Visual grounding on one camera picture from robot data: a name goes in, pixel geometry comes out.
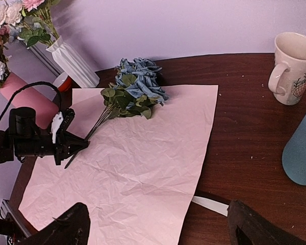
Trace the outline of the pink wrapping paper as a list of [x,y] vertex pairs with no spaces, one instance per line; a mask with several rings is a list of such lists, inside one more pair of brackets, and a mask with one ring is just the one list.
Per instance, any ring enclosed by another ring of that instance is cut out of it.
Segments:
[[165,88],[153,116],[115,118],[69,163],[36,160],[19,211],[37,230],[81,202],[89,244],[177,244],[213,126],[218,87]]

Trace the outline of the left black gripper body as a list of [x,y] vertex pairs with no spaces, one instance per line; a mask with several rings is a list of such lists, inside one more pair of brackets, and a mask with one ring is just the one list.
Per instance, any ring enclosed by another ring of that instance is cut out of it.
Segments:
[[64,142],[65,131],[58,133],[57,142],[52,143],[51,132],[44,133],[35,124],[36,112],[30,107],[12,109],[9,114],[9,160],[17,157],[19,161],[26,156],[53,156],[60,165],[60,147]]

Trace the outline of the blue hydrangea stem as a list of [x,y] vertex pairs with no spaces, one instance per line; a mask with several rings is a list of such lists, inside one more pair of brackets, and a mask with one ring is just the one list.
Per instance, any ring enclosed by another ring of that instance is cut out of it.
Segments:
[[89,106],[88,112],[97,116],[95,123],[85,136],[90,139],[105,122],[121,117],[152,117],[153,107],[164,105],[169,96],[159,85],[162,67],[146,58],[135,58],[129,61],[122,58],[115,67],[115,81],[110,82],[100,95],[81,103]]

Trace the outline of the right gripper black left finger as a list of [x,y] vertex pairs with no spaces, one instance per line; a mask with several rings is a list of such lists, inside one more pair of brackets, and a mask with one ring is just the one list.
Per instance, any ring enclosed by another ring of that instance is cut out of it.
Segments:
[[19,244],[87,244],[91,220],[85,204],[75,203],[58,218]]

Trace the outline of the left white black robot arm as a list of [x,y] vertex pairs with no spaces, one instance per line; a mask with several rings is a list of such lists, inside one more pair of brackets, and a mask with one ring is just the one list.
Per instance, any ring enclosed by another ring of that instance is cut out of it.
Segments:
[[36,111],[30,107],[12,109],[9,114],[9,127],[0,130],[0,164],[17,158],[21,163],[24,157],[54,156],[55,164],[86,149],[89,141],[67,131],[75,117],[68,108],[56,114],[50,130],[42,130],[35,123]]

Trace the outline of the cream printed ribbon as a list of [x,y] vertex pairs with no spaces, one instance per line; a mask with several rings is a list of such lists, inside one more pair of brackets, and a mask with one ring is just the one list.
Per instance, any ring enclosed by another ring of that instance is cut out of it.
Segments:
[[207,208],[211,211],[219,213],[225,217],[228,216],[228,208],[229,205],[224,204],[222,202],[218,202],[209,198],[194,196],[192,198],[192,202],[196,203],[204,208]]

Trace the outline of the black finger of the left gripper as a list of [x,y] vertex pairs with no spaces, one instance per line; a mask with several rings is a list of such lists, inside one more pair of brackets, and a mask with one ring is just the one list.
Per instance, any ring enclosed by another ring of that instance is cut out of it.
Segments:
[[63,135],[64,144],[71,150],[83,150],[89,146],[89,141],[85,138],[78,137],[68,131],[65,131]]
[[78,153],[79,151],[83,150],[84,147],[82,146],[67,146],[67,147],[60,147],[60,162],[69,157],[73,156],[74,154]]

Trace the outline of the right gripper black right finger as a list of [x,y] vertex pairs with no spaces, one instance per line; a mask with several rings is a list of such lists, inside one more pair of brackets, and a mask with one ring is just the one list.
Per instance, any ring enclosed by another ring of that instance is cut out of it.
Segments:
[[306,244],[305,240],[275,226],[240,200],[228,207],[231,244]]

